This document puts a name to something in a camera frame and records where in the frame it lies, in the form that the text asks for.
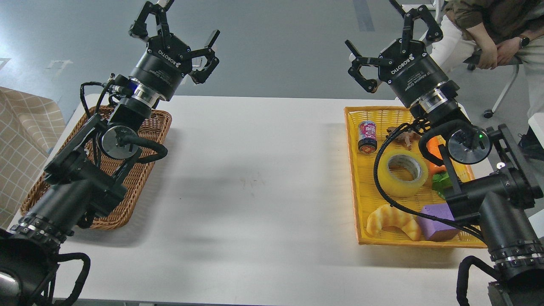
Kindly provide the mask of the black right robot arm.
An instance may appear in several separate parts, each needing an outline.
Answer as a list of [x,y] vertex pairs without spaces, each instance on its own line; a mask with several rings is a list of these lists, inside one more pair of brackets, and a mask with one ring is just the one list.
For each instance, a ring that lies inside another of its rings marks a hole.
[[[443,38],[427,7],[405,11],[395,0],[391,4],[404,20],[402,37],[378,58],[363,57],[350,41],[345,42],[354,55],[349,75],[369,93],[379,81],[386,82],[414,116],[377,151],[373,167],[377,190],[391,207],[450,225],[487,246],[494,266],[475,256],[460,263],[456,295],[461,306],[469,304],[471,266],[494,279],[488,285],[493,306],[542,306],[543,243],[525,209],[533,207],[543,192],[505,124],[483,130],[461,112],[455,99],[459,86],[427,54],[427,46]],[[384,190],[386,176],[378,173],[379,166],[386,165],[383,153],[394,138],[409,131],[421,136],[423,157],[447,169],[451,187],[444,195],[452,221],[403,207],[392,199],[393,192]]]

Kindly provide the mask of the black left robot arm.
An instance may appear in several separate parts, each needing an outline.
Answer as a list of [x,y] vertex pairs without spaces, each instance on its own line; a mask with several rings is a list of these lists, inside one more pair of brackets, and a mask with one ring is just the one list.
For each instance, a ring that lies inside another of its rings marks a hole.
[[219,64],[212,32],[205,47],[192,50],[173,34],[167,11],[173,1],[147,1],[129,34],[146,50],[128,77],[111,75],[83,127],[45,167],[50,188],[10,230],[1,231],[2,306],[71,306],[90,271],[83,252],[61,254],[73,228],[90,228],[124,200],[124,180],[137,164],[163,159],[168,150],[138,130],[159,101],[170,101],[186,76],[204,83]]

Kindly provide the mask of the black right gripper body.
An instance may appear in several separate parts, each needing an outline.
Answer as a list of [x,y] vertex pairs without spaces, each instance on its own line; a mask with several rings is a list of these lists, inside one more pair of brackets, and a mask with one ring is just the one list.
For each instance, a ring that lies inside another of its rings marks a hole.
[[391,87],[407,108],[449,80],[427,54],[426,46],[421,41],[411,40],[408,50],[402,52],[402,39],[398,39],[382,50],[379,56],[391,62],[389,67],[378,68],[379,79]]

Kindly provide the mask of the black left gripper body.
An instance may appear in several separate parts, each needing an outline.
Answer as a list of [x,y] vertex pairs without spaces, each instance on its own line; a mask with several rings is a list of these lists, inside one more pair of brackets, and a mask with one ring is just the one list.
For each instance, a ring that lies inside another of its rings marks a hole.
[[192,71],[192,60],[183,61],[179,56],[190,51],[174,34],[170,35],[169,47],[163,46],[160,36],[151,37],[129,78],[151,88],[162,100],[170,101],[183,77]]

